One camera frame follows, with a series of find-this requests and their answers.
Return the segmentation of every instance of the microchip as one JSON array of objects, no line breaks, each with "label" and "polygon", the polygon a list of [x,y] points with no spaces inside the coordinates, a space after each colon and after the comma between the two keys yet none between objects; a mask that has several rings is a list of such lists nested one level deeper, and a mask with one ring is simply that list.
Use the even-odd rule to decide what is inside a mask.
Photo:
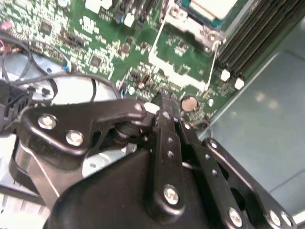
[{"label": "microchip", "polygon": [[133,79],[135,79],[136,81],[140,80],[140,77],[141,77],[140,72],[138,70],[133,70],[131,72],[131,77]]},{"label": "microchip", "polygon": [[184,48],[186,47],[186,43],[183,42],[183,41],[180,41],[178,45],[179,45],[179,47],[182,48],[182,49],[184,49]]},{"label": "microchip", "polygon": [[45,35],[50,36],[52,32],[52,26],[45,21],[43,21],[40,25],[39,32],[42,32]]},{"label": "microchip", "polygon": [[132,43],[133,43],[133,38],[132,38],[132,37],[128,37],[128,38],[126,39],[126,43],[132,44]]},{"label": "microchip", "polygon": [[141,44],[141,49],[146,49],[146,48],[147,48],[147,43],[146,42],[142,43]]},{"label": "microchip", "polygon": [[85,40],[73,33],[68,34],[68,40],[71,45],[74,46],[84,46]]},{"label": "microchip", "polygon": [[129,44],[123,44],[122,47],[121,47],[121,51],[122,51],[123,53],[128,53],[128,52],[129,52],[129,49],[130,49]]},{"label": "microchip", "polygon": [[102,63],[102,59],[96,55],[93,55],[90,61],[90,64],[94,67],[99,67]]}]

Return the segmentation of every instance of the silver screw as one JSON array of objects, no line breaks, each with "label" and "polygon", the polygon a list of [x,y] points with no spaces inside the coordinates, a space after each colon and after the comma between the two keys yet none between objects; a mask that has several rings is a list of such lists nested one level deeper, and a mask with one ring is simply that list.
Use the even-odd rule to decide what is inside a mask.
[{"label": "silver screw", "polygon": [[280,218],[276,215],[276,213],[274,211],[269,211],[270,214],[270,218],[272,220],[272,222],[276,225],[276,226],[280,226],[281,225],[281,221]]},{"label": "silver screw", "polygon": [[207,53],[211,52],[211,50],[210,50],[208,47],[204,47],[203,50],[204,50],[205,52],[207,52]]},{"label": "silver screw", "polygon": [[209,40],[212,42],[215,41],[215,39],[216,39],[215,34],[210,34],[208,37],[209,37]]},{"label": "silver screw", "polygon": [[216,149],[216,148],[217,148],[217,144],[216,144],[216,142],[215,142],[215,141],[210,140],[210,143],[211,143],[211,146],[212,146],[214,149]]},{"label": "silver screw", "polygon": [[142,106],[141,106],[140,104],[135,104],[135,105],[134,105],[134,108],[135,108],[137,111],[142,111],[142,110],[143,110],[143,108],[142,108]]},{"label": "silver screw", "polygon": [[168,203],[170,203],[172,205],[175,205],[178,203],[179,196],[178,196],[177,190],[175,189],[174,186],[170,186],[170,185],[166,186],[164,188],[163,194]]},{"label": "silver screw", "polygon": [[283,220],[285,221],[285,223],[286,223],[288,226],[292,227],[292,222],[290,221],[290,219],[288,218],[288,216],[286,215],[286,213],[281,212],[281,216],[282,216]]},{"label": "silver screw", "polygon": [[214,104],[214,100],[213,100],[213,99],[209,99],[209,100],[208,100],[208,105],[209,105],[209,107],[212,107],[213,104]]},{"label": "silver screw", "polygon": [[70,130],[66,135],[67,142],[72,146],[80,146],[84,141],[81,132],[77,130]]},{"label": "silver screw", "polygon": [[165,118],[170,119],[170,115],[168,114],[168,112],[163,111],[162,114],[163,114],[163,116],[164,116]]},{"label": "silver screw", "polygon": [[169,157],[169,158],[173,158],[175,155],[173,154],[173,152],[172,151],[168,151],[167,152],[167,156]]},{"label": "silver screw", "polygon": [[218,176],[218,172],[215,169],[212,170],[212,174],[213,174],[214,177]]},{"label": "silver screw", "polygon": [[49,114],[44,114],[38,119],[38,125],[47,130],[51,130],[56,126],[55,117]]},{"label": "silver screw", "polygon": [[235,226],[240,228],[243,225],[242,218],[234,208],[229,208],[228,214]]}]

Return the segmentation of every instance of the gray metal panel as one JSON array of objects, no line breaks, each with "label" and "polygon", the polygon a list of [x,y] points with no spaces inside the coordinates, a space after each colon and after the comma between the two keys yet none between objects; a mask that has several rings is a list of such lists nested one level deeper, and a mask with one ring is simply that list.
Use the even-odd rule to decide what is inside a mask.
[{"label": "gray metal panel", "polygon": [[292,215],[305,209],[304,41],[305,19],[212,124],[217,141]]}]

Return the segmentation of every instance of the white connector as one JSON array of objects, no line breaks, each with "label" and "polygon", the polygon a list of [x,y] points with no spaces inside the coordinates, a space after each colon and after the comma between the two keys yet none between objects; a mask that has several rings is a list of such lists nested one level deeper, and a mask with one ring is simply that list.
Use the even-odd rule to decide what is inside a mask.
[{"label": "white connector", "polygon": [[220,79],[222,81],[226,82],[228,79],[230,79],[230,77],[231,77],[231,73],[228,70],[223,69]]},{"label": "white connector", "polygon": [[124,24],[127,25],[128,27],[131,27],[133,22],[134,22],[134,15],[128,13],[125,17]]},{"label": "white connector", "polygon": [[234,87],[240,90],[244,86],[244,81],[241,78],[237,78]]}]

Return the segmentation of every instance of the capacitor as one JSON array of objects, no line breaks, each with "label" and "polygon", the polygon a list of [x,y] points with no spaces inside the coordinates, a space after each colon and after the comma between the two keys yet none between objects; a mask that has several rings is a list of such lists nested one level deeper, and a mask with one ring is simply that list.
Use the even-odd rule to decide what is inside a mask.
[{"label": "capacitor", "polygon": [[57,3],[60,7],[66,8],[70,5],[70,0],[57,0]]},{"label": "capacitor", "polygon": [[194,112],[197,107],[198,101],[194,96],[187,95],[181,100],[181,109],[185,112]]}]

